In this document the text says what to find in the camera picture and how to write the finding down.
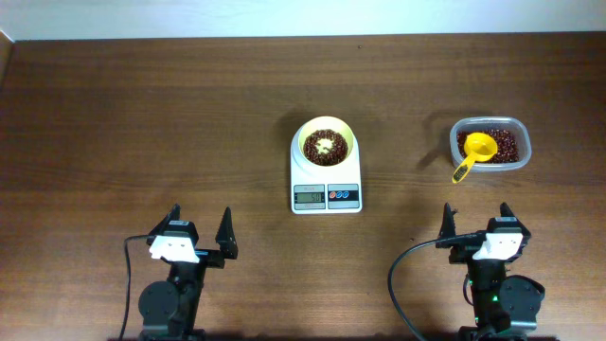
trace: wooden table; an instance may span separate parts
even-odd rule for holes
[[[115,338],[122,241],[178,202],[215,247],[231,206],[240,256],[209,270],[197,326],[251,336],[409,335],[391,262],[503,201],[533,234],[511,273],[545,285],[535,335],[606,339],[606,34],[16,43],[0,93],[0,338]],[[312,117],[360,143],[360,214],[295,216],[289,145]],[[454,186],[448,133],[463,117],[517,117],[521,170]],[[132,245],[127,335],[140,291],[168,267]],[[426,332],[473,325],[466,269],[425,250],[396,274]]]

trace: black cable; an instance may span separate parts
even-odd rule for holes
[[[150,235],[131,236],[124,240],[124,257],[126,258],[126,307],[124,308],[124,319],[118,341],[122,341],[126,330],[126,321],[129,319],[129,306],[131,305],[131,259],[129,258],[128,242],[149,238]]]
[[[470,298],[467,296],[467,283],[470,281],[470,274],[465,274],[465,280],[463,280],[463,296],[467,303],[473,306],[473,303],[470,301]]]
[[[438,242],[456,242],[456,241],[465,240],[468,238],[475,238],[477,236],[478,236],[477,233],[470,233],[470,234],[454,236],[454,237],[450,237],[450,238],[436,239],[436,240],[432,240],[429,242],[422,242],[422,243],[417,244],[417,245],[409,248],[408,250],[404,251],[401,255],[399,255],[396,258],[396,260],[394,260],[394,263],[391,264],[391,268],[389,269],[389,273],[387,274],[387,289],[389,289],[389,295],[391,296],[391,301],[394,303],[394,306],[396,307],[396,310],[398,311],[398,314],[400,315],[401,319],[404,320],[404,323],[406,323],[408,328],[410,328],[410,331],[413,333],[413,335],[418,340],[427,341],[427,339],[425,337],[423,337],[423,335],[417,330],[417,328],[415,328],[415,326],[413,326],[412,322],[410,322],[408,317],[406,317],[406,314],[404,314],[404,311],[401,309],[400,304],[398,303],[398,300],[396,299],[396,294],[394,294],[394,288],[393,288],[393,283],[392,283],[393,277],[394,277],[394,270],[396,270],[396,267],[398,266],[398,264],[404,257],[408,256],[409,254],[413,253],[414,251],[419,250],[422,247],[433,245]]]

